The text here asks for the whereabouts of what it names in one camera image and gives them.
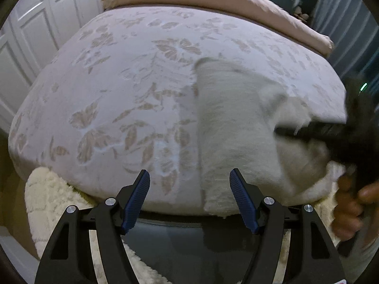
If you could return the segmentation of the person's right hand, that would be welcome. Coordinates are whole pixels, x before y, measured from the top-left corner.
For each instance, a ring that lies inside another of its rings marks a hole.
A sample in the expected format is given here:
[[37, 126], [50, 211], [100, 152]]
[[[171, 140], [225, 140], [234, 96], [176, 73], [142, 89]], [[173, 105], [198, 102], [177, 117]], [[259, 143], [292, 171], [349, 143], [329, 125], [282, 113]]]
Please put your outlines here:
[[346, 174], [338, 179], [331, 229], [341, 241], [352, 239], [363, 228], [360, 216], [364, 207], [375, 206], [363, 243], [363, 248], [367, 248], [378, 238], [378, 181], [362, 188], [356, 196], [351, 192], [352, 183], [353, 179]]

